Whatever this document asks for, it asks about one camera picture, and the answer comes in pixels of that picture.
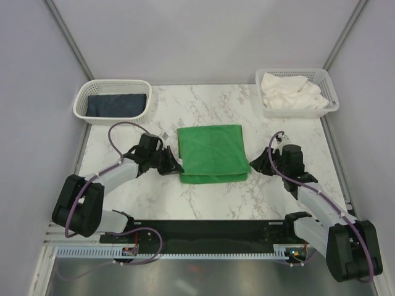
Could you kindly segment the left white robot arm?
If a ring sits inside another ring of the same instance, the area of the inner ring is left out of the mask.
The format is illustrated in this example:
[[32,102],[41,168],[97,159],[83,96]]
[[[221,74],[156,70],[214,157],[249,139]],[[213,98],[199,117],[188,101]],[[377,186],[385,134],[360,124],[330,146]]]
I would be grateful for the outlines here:
[[67,238],[113,232],[121,243],[132,241],[135,228],[128,224],[129,216],[116,210],[104,210],[104,198],[151,168],[162,176],[184,172],[161,138],[144,133],[137,145],[109,167],[88,176],[68,176],[52,212],[52,222],[64,227]]

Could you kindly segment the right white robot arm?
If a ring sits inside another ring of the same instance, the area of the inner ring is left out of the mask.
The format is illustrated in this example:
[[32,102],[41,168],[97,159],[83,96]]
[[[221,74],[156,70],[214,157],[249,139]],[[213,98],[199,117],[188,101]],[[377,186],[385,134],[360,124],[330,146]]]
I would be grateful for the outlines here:
[[305,170],[300,146],[266,147],[250,166],[263,175],[281,177],[286,191],[309,209],[285,216],[282,235],[287,242],[308,242],[325,257],[338,282],[370,281],[383,272],[375,226],[369,220],[358,220],[325,194],[318,180]]

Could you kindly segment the dark blue towel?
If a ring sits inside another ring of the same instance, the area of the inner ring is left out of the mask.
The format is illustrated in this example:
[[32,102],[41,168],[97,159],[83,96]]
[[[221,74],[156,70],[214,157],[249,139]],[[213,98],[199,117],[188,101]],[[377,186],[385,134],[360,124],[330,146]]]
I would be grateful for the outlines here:
[[87,117],[132,118],[146,108],[145,94],[107,94],[88,97]]

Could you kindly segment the white towel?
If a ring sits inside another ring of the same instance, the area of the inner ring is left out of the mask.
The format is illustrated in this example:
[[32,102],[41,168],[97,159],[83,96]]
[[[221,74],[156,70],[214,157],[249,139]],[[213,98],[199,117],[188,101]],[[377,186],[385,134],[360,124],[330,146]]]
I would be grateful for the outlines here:
[[320,87],[301,75],[278,77],[266,72],[260,89],[270,109],[318,110],[329,104]]

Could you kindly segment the green towel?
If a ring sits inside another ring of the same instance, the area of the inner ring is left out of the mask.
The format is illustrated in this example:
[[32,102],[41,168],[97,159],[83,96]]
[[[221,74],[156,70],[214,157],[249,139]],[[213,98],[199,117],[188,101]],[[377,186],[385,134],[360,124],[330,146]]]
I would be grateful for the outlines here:
[[246,158],[241,125],[179,128],[178,154],[183,184],[233,183],[247,180],[251,167]]

